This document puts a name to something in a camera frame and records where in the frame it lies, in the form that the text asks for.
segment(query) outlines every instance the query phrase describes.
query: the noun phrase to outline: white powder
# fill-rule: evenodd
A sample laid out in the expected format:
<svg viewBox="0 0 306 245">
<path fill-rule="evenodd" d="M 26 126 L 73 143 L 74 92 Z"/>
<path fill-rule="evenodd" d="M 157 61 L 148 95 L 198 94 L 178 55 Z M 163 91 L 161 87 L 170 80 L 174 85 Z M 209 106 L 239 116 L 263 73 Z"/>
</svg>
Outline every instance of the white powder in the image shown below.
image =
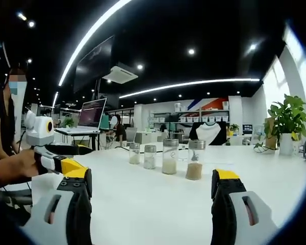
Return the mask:
<svg viewBox="0 0 306 245">
<path fill-rule="evenodd" d="M 177 162 L 174 159 L 164 159 L 162 164 L 162 173 L 174 175 L 177 173 Z"/>
<path fill-rule="evenodd" d="M 129 163 L 130 164 L 139 164 L 139 155 L 133 155 L 132 157 L 129 158 Z"/>
<path fill-rule="evenodd" d="M 155 157 L 145 157 L 144 159 L 144 168 L 153 169 L 155 168 Z"/>
</svg>

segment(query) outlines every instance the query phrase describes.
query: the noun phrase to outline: brown powder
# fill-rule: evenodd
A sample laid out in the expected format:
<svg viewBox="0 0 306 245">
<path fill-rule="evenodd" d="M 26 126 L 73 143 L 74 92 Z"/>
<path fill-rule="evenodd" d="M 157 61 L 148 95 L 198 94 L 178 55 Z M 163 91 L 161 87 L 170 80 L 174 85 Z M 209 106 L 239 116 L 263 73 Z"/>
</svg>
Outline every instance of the brown powder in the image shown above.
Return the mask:
<svg viewBox="0 0 306 245">
<path fill-rule="evenodd" d="M 189 163 L 187 167 L 186 179 L 200 180 L 202 177 L 202 164 Z"/>
</svg>

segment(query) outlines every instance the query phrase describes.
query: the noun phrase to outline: potted plant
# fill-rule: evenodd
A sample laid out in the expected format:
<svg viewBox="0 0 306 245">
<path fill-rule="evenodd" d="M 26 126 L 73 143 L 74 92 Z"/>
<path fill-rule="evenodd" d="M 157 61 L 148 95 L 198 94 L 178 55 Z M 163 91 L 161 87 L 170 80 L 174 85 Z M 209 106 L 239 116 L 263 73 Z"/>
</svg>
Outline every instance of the potted plant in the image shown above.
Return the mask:
<svg viewBox="0 0 306 245">
<path fill-rule="evenodd" d="M 239 126 L 237 124 L 231 124 L 229 129 L 233 132 L 234 135 L 237 135 L 239 131 Z"/>
<path fill-rule="evenodd" d="M 275 136 L 280 146 L 280 154 L 291 155 L 293 152 L 293 140 L 301 140 L 301 136 L 306 137 L 306 113 L 303 105 L 306 103 L 298 96 L 285 94 L 282 103 L 273 102 L 268 110 L 273 119 L 273 127 L 270 129 L 270 122 L 264 124 L 265 135 Z"/>
<path fill-rule="evenodd" d="M 74 125 L 74 121 L 71 117 L 67 117 L 64 121 L 63 121 L 63 127 L 64 128 L 72 128 Z"/>
</svg>

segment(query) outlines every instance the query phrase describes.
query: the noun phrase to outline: silver lid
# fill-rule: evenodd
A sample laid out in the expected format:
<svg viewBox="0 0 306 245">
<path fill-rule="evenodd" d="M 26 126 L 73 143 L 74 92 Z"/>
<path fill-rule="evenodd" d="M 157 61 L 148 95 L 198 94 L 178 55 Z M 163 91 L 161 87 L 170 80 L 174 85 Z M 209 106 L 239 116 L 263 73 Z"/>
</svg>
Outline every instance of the silver lid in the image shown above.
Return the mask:
<svg viewBox="0 0 306 245">
<path fill-rule="evenodd" d="M 144 152 L 154 153 L 157 152 L 157 147 L 155 145 L 146 145 L 144 148 Z"/>
<path fill-rule="evenodd" d="M 138 150 L 140 148 L 140 144 L 139 143 L 131 143 L 129 145 L 129 149 L 132 149 L 132 150 Z"/>
<path fill-rule="evenodd" d="M 189 140 L 188 142 L 188 148 L 192 150 L 204 150 L 205 146 L 205 140 Z"/>
<path fill-rule="evenodd" d="M 178 139 L 164 139 L 163 146 L 168 146 L 168 147 L 179 146 L 179 140 Z"/>
</svg>

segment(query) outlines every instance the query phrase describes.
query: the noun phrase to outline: black ceiling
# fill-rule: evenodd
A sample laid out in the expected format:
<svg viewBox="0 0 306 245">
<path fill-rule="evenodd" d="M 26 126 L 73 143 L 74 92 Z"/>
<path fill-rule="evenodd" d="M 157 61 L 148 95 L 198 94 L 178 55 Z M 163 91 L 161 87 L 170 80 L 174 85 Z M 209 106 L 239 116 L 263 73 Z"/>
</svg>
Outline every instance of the black ceiling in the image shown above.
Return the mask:
<svg viewBox="0 0 306 245">
<path fill-rule="evenodd" d="M 94 81 L 72 94 L 74 68 L 63 86 L 57 84 L 76 46 L 93 23 L 117 1 L 0 1 L 0 42 L 7 44 L 11 62 L 25 65 L 28 88 L 25 103 L 51 105 L 56 91 L 58 103 L 91 99 Z M 33 29 L 16 17 L 18 11 L 36 22 Z M 193 1 L 133 0 L 99 28 L 85 45 L 76 63 L 93 47 L 115 35 L 114 58 L 130 67 L 144 69 L 126 84 L 102 82 L 100 91 L 127 94 L 167 84 L 220 79 L 263 78 L 274 56 L 283 48 L 284 20 L 290 17 L 281 5 L 266 0 Z M 252 43 L 259 43 L 250 54 Z M 189 56 L 187 50 L 196 53 Z M 8 67 L 0 48 L 0 83 Z M 240 91 L 252 96 L 261 83 L 222 83 L 182 87 L 123 99 L 120 105 L 224 97 Z"/>
</svg>

